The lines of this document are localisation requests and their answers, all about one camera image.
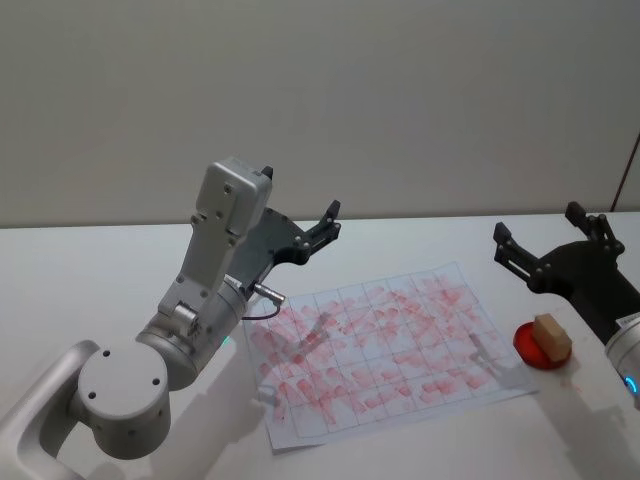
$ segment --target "red dish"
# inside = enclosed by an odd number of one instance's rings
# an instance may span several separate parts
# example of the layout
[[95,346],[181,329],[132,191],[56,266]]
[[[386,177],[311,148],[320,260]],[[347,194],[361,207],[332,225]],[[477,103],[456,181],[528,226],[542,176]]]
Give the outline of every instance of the red dish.
[[558,362],[551,361],[533,339],[533,322],[525,323],[518,327],[513,336],[513,346],[522,357],[524,363],[540,370],[560,368],[571,358],[571,351],[569,351],[567,358]]

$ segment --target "white robotic arm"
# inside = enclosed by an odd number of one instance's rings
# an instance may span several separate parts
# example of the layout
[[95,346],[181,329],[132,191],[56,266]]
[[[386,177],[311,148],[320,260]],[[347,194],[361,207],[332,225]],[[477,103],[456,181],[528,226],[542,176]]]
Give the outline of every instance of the white robotic arm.
[[0,421],[0,478],[81,479],[55,459],[78,421],[116,458],[139,458],[162,443],[169,392],[195,381],[252,294],[279,308],[284,297],[260,283],[271,268],[304,264],[338,237],[336,201],[307,232],[265,208],[272,175],[234,158],[208,168],[184,263],[158,312],[136,341],[102,349],[81,342],[42,375]]

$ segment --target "black bracket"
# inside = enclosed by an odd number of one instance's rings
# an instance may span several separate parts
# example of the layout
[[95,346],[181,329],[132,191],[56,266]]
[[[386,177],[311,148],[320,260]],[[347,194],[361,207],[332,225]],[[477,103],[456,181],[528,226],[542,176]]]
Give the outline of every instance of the black bracket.
[[[271,177],[273,170],[263,173]],[[305,232],[286,215],[265,208],[258,225],[237,248],[227,273],[241,283],[248,300],[255,284],[262,283],[273,267],[281,263],[304,265],[311,255],[337,239],[339,212],[340,202],[334,200],[318,224]]]
[[534,293],[555,293],[567,299],[591,330],[607,343],[618,330],[616,320],[640,312],[640,293],[618,271],[624,245],[611,230],[606,215],[587,216],[577,203],[565,217],[587,237],[537,258],[518,245],[504,223],[496,224],[495,261],[527,283]]

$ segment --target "robotic arm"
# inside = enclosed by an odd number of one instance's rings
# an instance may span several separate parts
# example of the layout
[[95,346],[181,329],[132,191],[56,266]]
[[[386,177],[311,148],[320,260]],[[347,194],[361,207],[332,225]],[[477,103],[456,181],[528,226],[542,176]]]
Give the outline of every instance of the robotic arm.
[[206,172],[182,268],[136,341],[81,342],[65,353],[0,421],[0,478],[82,480],[58,462],[79,421],[121,459],[145,456],[171,425],[169,392],[195,381],[255,293],[274,310],[284,296],[262,282],[280,263],[305,264],[338,237],[334,201],[309,231],[265,208],[273,170],[237,159]]
[[586,215],[576,202],[565,216],[587,237],[537,258],[520,247],[503,224],[496,225],[495,260],[527,283],[534,293],[566,298],[605,345],[614,368],[640,409],[640,293],[618,270],[624,245],[605,215]]

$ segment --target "blue light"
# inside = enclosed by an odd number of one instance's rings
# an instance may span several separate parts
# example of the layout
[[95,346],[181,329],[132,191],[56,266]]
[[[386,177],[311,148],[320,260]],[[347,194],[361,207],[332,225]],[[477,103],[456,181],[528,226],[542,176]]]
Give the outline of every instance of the blue light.
[[638,387],[636,385],[636,382],[633,380],[633,378],[624,377],[624,383],[627,384],[627,387],[629,387],[629,390],[631,390],[631,393],[633,393],[634,395],[638,393]]

